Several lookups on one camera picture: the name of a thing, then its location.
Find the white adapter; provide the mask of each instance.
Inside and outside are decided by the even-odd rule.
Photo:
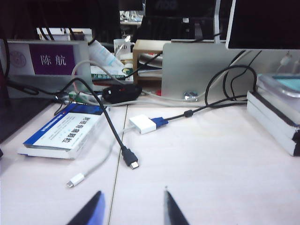
[[[129,121],[139,129],[142,135],[156,130],[156,123],[145,115],[131,117]]]

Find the computer monitor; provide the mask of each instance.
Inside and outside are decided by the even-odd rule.
[[[220,32],[219,39],[226,40],[231,4],[232,0],[147,0],[146,16],[187,17],[199,24],[204,37]]]
[[[143,10],[143,0],[119,0],[119,10]]]
[[[226,47],[300,49],[300,1],[234,0]]]
[[[147,0],[146,16],[213,17],[215,0]]]
[[[39,39],[36,28],[90,28],[101,42],[121,38],[118,0],[1,0],[8,39]]]

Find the white desk surface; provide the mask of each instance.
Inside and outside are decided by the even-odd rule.
[[[66,186],[70,178],[100,161],[108,151],[114,137],[104,117],[98,139],[91,140],[93,144],[87,146],[76,160],[27,157],[16,153],[23,141],[52,118],[58,106],[49,106],[0,144],[4,152],[0,160],[2,225],[66,224],[99,190],[105,194],[105,224],[108,223],[120,152],[117,144],[100,169],[78,186]],[[113,108],[110,115],[116,130],[122,130],[126,107]]]
[[[130,106],[127,118],[182,112]],[[166,186],[191,225],[299,224],[300,158],[244,106],[198,112],[123,141],[140,167],[118,168],[111,225],[163,225]]]
[[[300,158],[289,156],[244,106],[198,112],[145,135],[128,132],[124,144],[138,156],[140,167],[131,170],[123,160],[118,166],[115,146],[109,160],[73,189],[66,182],[97,162],[101,147],[93,145],[75,161],[16,154],[56,108],[44,110],[0,145],[4,225],[65,224],[98,190],[105,194],[105,225],[162,225],[166,186],[191,225],[300,221]],[[139,114],[166,118],[184,110],[130,106],[127,120]],[[125,107],[112,109],[117,130],[125,114]],[[111,140],[103,120],[97,142],[106,151]]]

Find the cup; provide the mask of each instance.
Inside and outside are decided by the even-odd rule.
[[[114,39],[113,40],[113,49],[116,58],[119,58],[123,54],[130,53],[130,41],[125,41],[124,39]]]

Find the blue and white book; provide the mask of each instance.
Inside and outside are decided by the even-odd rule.
[[[75,159],[98,126],[99,106],[70,104],[23,144],[19,154]]]

